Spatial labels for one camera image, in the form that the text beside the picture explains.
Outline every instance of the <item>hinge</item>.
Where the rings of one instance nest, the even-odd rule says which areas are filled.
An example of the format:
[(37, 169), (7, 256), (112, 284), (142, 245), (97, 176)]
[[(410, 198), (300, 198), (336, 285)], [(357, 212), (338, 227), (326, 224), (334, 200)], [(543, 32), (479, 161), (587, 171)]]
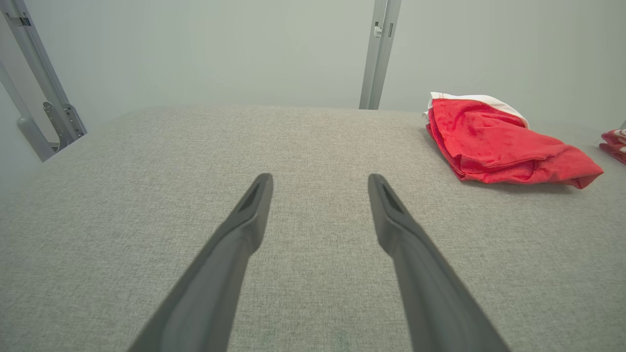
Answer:
[(380, 38), (382, 34), (382, 25), (379, 27), (378, 22), (374, 23), (374, 36)]
[(13, 26), (21, 27), (21, 26), (30, 26), (31, 20), (28, 17), (10, 17), (8, 13), (5, 14), (7, 20)]

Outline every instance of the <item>white trim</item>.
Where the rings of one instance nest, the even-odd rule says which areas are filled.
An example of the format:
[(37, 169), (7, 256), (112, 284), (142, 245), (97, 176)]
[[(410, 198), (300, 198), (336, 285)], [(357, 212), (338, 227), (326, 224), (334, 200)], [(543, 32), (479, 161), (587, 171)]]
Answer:
[(517, 116), (521, 118), (524, 126), (528, 128), (528, 120), (526, 120), (521, 113), (512, 108), (509, 104), (503, 103), (496, 98), (489, 95), (450, 95), (446, 93), (437, 93), (435, 91), (431, 92), (431, 99), (428, 101), (428, 110), (433, 108), (433, 99), (450, 99), (450, 100), (475, 100), (480, 101), (481, 103), (485, 103), (491, 106), (494, 109), (498, 109), (505, 113), (509, 113), (513, 116)]

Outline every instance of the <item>white wall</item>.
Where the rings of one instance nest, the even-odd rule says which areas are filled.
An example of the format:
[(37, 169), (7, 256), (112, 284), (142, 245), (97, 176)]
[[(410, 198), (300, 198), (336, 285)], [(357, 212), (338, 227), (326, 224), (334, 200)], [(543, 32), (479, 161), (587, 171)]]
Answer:
[(626, 1), (404, 0), (380, 109), (487, 94), (530, 122), (610, 130), (626, 115)]
[(24, 184), (41, 165), (18, 128), (19, 117), (18, 109), (0, 84), (0, 199)]
[(146, 106), (358, 108), (374, 0), (26, 0), (88, 131)]

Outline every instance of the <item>gray fabric surface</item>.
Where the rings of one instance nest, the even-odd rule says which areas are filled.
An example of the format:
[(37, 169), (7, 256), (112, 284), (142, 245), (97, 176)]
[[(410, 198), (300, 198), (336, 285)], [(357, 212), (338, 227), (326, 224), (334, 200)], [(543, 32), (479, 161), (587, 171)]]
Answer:
[(513, 351), (624, 351), (626, 167), (461, 183), (417, 113), (154, 108), (87, 134), (0, 206), (0, 351), (124, 351), (255, 176), (274, 175), (231, 351), (408, 351), (367, 176), (383, 174)]

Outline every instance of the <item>red towel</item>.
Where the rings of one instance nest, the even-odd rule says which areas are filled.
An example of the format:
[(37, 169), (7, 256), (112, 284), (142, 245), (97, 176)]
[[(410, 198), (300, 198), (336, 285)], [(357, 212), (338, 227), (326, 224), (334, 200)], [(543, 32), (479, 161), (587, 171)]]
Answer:
[(607, 142), (600, 144), (600, 148), (626, 165), (626, 130), (603, 133), (602, 139)]
[(426, 128), (461, 181), (583, 189), (603, 173), (579, 149), (529, 130), (520, 113), (496, 98), (431, 95)]

